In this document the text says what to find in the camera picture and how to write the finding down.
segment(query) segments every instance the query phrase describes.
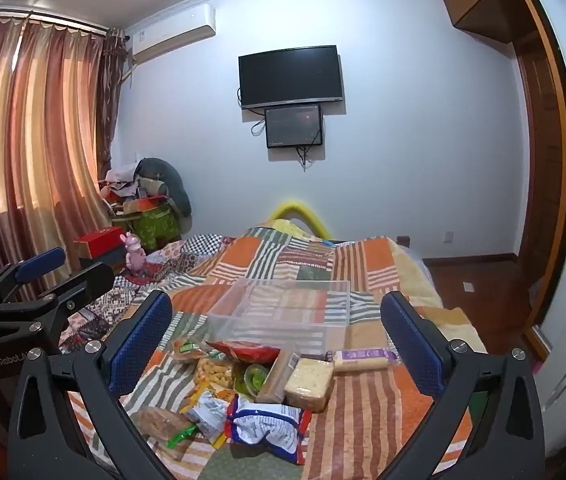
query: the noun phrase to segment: screw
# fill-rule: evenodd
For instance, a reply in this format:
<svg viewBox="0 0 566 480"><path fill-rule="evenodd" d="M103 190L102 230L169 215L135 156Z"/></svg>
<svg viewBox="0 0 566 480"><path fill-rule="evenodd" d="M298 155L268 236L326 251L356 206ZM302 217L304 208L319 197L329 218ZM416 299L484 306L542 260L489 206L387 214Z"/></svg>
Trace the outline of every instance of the screw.
<svg viewBox="0 0 566 480"><path fill-rule="evenodd" d="M525 359L525 352L520 348L514 348L512 349L512 357L514 357L517 361L523 361Z"/></svg>
<svg viewBox="0 0 566 480"><path fill-rule="evenodd" d="M92 339L85 344L85 351L88 354L95 354L100 350L100 347L102 346L103 343L101 343L98 339Z"/></svg>
<svg viewBox="0 0 566 480"><path fill-rule="evenodd" d="M452 339L450 346L457 354L464 354L468 351L468 343L462 339Z"/></svg>
<svg viewBox="0 0 566 480"><path fill-rule="evenodd" d="M41 357L41 353L42 350L37 346L36 348L32 348L29 352L28 352L28 359L30 361L33 361L35 359L38 359L39 357Z"/></svg>

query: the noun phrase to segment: pink rabbit toy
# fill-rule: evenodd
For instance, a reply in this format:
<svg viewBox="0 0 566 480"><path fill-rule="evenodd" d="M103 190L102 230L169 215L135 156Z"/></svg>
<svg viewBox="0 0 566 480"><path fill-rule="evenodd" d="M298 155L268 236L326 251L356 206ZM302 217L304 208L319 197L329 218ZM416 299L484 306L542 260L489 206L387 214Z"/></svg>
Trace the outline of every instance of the pink rabbit toy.
<svg viewBox="0 0 566 480"><path fill-rule="evenodd" d="M141 238L128 231L126 235L121 235L121 240L123 240L125 249L127 249L125 255L127 268L132 274L135 274L143 269L146 260L145 251L141 247Z"/></svg>

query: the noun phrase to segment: wooden floor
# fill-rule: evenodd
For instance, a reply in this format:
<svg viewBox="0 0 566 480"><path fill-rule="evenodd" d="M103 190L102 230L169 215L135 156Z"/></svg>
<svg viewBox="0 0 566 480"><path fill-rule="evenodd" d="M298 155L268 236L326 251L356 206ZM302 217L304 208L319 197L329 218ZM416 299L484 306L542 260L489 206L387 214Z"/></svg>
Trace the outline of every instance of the wooden floor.
<svg viewBox="0 0 566 480"><path fill-rule="evenodd" d="M505 354L524 346L521 333L530 304L515 262L432 265L430 272L443 306L463 309L487 351ZM465 292L463 282L472 283L474 292Z"/></svg>

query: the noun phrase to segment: wooden door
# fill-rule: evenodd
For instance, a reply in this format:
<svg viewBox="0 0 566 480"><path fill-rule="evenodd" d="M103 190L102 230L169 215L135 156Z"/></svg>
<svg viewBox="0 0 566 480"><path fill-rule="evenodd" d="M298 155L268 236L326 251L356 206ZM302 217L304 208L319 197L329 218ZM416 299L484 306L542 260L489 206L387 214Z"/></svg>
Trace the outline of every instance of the wooden door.
<svg viewBox="0 0 566 480"><path fill-rule="evenodd" d="M550 62L537 33L515 44L530 127L528 209L519 262L529 284L548 271L562 197L563 150Z"/></svg>

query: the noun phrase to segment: yellow tube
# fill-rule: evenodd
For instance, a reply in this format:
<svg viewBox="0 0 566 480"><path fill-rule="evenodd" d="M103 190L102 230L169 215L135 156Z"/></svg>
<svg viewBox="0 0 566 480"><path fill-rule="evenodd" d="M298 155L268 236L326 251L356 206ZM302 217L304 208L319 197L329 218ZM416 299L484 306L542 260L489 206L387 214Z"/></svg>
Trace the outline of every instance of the yellow tube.
<svg viewBox="0 0 566 480"><path fill-rule="evenodd" d="M314 212L308 208L305 204L297 202L296 200L287 200L278 208L274 210L274 213L269 217L270 220L277 220L283 218L285 215L290 213L297 213L303 218L303 221L308 225L308 227L314 232L314 235L324 240L329 240L330 234L321 223Z"/></svg>

